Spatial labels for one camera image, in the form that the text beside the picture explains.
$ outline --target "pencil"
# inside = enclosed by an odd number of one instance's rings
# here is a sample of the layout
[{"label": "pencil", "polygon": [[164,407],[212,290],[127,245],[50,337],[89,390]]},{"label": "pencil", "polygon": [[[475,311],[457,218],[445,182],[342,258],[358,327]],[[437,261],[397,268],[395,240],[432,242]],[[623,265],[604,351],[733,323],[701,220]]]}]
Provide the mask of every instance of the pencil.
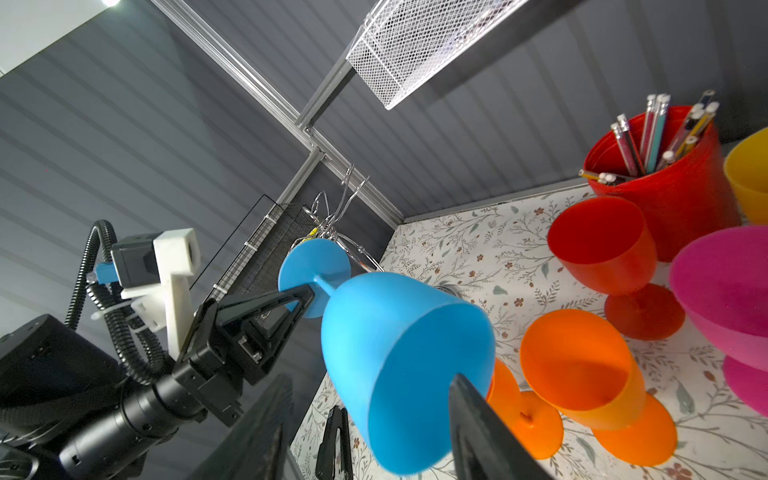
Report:
[{"label": "pencil", "polygon": [[704,116],[701,118],[701,120],[699,120],[699,123],[694,126],[693,130],[690,131],[688,136],[700,136],[704,132],[704,129],[707,128],[710,122],[715,118],[715,114],[717,113],[718,108],[720,108],[719,101],[713,101],[707,105],[707,108],[704,109]]},{"label": "pencil", "polygon": [[701,98],[699,98],[699,101],[697,103],[702,104],[704,107],[710,104],[712,101],[712,98],[715,96],[715,90],[705,90],[701,94]]},{"label": "pencil", "polygon": [[603,172],[600,174],[600,178],[609,178],[609,177],[622,180],[622,182],[628,182],[629,180],[634,180],[634,178],[632,177],[627,177],[626,175],[612,174],[611,172]]},{"label": "pencil", "polygon": [[637,167],[635,167],[634,160],[632,159],[632,153],[629,151],[629,146],[627,145],[627,142],[622,138],[624,133],[621,131],[621,127],[619,127],[619,124],[613,123],[611,124],[611,130],[614,132],[614,136],[616,137],[616,143],[619,145],[621,158],[624,160],[624,166],[627,167],[627,172],[629,173],[630,177],[639,177],[640,171],[637,169]]},{"label": "pencil", "polygon": [[698,108],[695,111],[693,110],[693,108],[691,108],[690,112],[688,113],[688,116],[685,118],[685,121],[680,126],[680,129],[677,130],[677,133],[675,134],[674,138],[670,142],[669,147],[667,147],[667,151],[672,151],[672,155],[675,155],[678,149],[683,145],[683,142],[685,142],[685,139],[688,136],[688,134],[694,129],[696,124],[699,123],[699,120],[701,120],[703,116],[704,116],[703,108]]},{"label": "pencil", "polygon": [[661,137],[664,136],[664,125],[667,123],[667,112],[669,111],[671,100],[672,97],[668,94],[660,94],[656,99],[656,113],[654,115],[654,124],[651,128],[654,137],[650,141],[650,148],[644,158],[646,172],[653,173],[656,171]]},{"label": "pencil", "polygon": [[645,167],[643,166],[643,161],[640,157],[640,152],[637,151],[637,145],[634,143],[634,139],[632,138],[632,132],[630,132],[629,129],[629,121],[627,120],[627,115],[621,114],[616,119],[619,122],[619,127],[621,127],[621,133],[622,138],[625,142],[627,142],[627,146],[629,147],[629,152],[632,155],[632,161],[635,164],[635,167],[637,168],[637,171],[640,172],[640,175],[645,175]]},{"label": "pencil", "polygon": [[651,140],[654,136],[654,112],[656,109],[656,95],[648,95],[645,104],[645,119],[643,119],[643,137],[640,140],[640,158],[645,160],[648,155]]},{"label": "pencil", "polygon": [[587,178],[588,180],[600,180],[600,175],[596,174],[595,172],[590,172],[584,169],[581,169],[578,171],[579,177]]},{"label": "pencil", "polygon": [[698,137],[695,137],[693,135],[688,135],[688,137],[685,139],[685,143],[683,143],[683,153],[680,157],[685,157],[685,155],[693,150],[694,147],[696,147],[696,143],[699,141]]},{"label": "pencil", "polygon": [[661,161],[656,166],[656,171],[663,170],[674,163],[674,152],[667,150],[661,155]]},{"label": "pencil", "polygon": [[602,177],[602,180],[606,185],[619,185],[632,179],[625,177],[624,175],[605,174],[605,177]]}]

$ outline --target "yellow object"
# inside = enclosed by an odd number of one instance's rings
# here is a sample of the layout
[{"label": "yellow object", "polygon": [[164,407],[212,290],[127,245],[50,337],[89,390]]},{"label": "yellow object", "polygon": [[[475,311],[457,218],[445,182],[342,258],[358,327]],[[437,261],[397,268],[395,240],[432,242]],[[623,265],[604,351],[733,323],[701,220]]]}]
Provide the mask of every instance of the yellow object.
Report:
[{"label": "yellow object", "polygon": [[578,174],[579,174],[579,177],[584,177],[584,178],[587,178],[588,180],[594,180],[594,181],[600,180],[600,175],[596,174],[595,172],[579,170]]},{"label": "yellow object", "polygon": [[768,128],[738,144],[723,168],[746,217],[768,225]]},{"label": "yellow object", "polygon": [[688,155],[688,152],[692,151],[698,142],[698,137],[691,137],[688,135],[688,138],[685,139],[685,143],[683,143],[683,156]]},{"label": "yellow object", "polygon": [[309,234],[309,235],[307,235],[307,237],[306,237],[304,240],[301,240],[301,241],[299,242],[299,245],[301,245],[302,243],[306,242],[307,240],[311,240],[311,239],[313,239],[313,238],[315,237],[315,235],[316,235],[316,234],[317,234],[317,227],[314,227],[314,228],[312,229],[312,231],[310,232],[310,234]]}]

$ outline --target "white wire basket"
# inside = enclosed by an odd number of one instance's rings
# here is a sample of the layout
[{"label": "white wire basket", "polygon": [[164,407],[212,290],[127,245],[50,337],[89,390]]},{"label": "white wire basket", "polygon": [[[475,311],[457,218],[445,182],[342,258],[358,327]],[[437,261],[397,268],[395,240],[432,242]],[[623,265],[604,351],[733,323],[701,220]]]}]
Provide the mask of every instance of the white wire basket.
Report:
[{"label": "white wire basket", "polygon": [[380,0],[346,60],[387,110],[527,0]]}]

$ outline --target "orange plastic wine glass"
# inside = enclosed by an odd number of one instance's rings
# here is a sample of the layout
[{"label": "orange plastic wine glass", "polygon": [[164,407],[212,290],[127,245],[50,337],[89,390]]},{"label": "orange plastic wine glass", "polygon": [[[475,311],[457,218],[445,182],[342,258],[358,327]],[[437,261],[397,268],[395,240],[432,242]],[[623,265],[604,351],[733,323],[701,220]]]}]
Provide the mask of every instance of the orange plastic wine glass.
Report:
[{"label": "orange plastic wine glass", "polygon": [[575,204],[554,220],[547,243],[576,280],[609,295],[605,317],[624,335],[660,340],[683,325],[672,292],[648,283],[656,246],[637,205],[618,197]]},{"label": "orange plastic wine glass", "polygon": [[509,368],[498,358],[485,401],[537,460],[550,458],[563,443],[563,419],[558,410],[535,392],[520,392]]},{"label": "orange plastic wine glass", "polygon": [[543,400],[591,428],[617,458],[653,466],[674,454],[672,417],[645,392],[626,342],[606,320],[582,310],[542,316],[523,337],[520,365]]}]

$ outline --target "red pencil cup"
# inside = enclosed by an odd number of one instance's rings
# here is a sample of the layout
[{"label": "red pencil cup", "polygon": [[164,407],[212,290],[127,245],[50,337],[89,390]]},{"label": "red pencil cup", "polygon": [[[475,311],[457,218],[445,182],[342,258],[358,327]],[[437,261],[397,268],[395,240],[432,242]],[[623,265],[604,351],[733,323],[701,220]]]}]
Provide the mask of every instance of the red pencil cup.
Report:
[{"label": "red pencil cup", "polygon": [[[671,107],[667,113],[659,157],[682,125],[690,107]],[[643,134],[645,114],[630,120],[637,145]],[[584,161],[584,169],[627,175],[616,137],[607,133]],[[683,158],[655,174],[616,186],[589,181],[598,197],[621,197],[642,210],[656,243],[659,261],[671,262],[695,239],[723,228],[741,225],[736,199],[723,175],[723,153],[717,129],[711,124],[698,145]]]}]

